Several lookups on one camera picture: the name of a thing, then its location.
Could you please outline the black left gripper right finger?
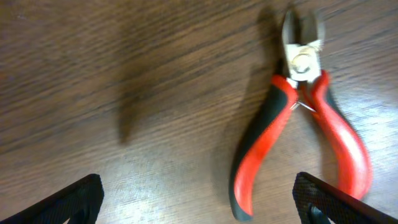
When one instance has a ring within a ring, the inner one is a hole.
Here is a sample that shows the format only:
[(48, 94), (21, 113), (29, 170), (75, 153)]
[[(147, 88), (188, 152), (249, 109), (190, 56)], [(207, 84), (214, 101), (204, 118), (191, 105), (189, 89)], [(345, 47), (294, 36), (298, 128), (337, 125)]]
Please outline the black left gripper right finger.
[(397, 224), (397, 219), (370, 207), (306, 172), (296, 175), (292, 195), (304, 224)]

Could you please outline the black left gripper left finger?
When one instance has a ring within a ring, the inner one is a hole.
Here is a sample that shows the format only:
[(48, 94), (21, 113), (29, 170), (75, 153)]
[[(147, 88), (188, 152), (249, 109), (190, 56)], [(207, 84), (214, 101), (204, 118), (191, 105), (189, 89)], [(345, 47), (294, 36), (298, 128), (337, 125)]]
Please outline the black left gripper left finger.
[(29, 208), (2, 220), (2, 224), (94, 224), (104, 199), (101, 177), (89, 174)]

